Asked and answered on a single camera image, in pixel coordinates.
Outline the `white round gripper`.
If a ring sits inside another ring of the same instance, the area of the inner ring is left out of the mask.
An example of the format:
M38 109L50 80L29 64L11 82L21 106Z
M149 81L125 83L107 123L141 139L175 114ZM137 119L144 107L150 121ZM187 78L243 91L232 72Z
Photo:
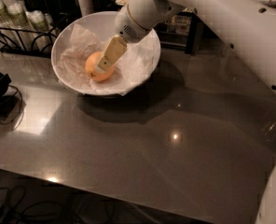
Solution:
M116 15L117 35L107 43L95 65L95 70L105 73L126 52L127 42L140 42L157 24L168 20L183 9L173 0L129 0Z

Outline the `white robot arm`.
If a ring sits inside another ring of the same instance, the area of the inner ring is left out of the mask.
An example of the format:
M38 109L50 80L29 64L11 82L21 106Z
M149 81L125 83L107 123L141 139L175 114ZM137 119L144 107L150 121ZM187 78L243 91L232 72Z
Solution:
M184 7L191 7L225 45L276 94L276 10L254 0L130 0L117 14L117 37L102 58L112 63L122 48L137 43ZM276 124L276 113L264 119Z

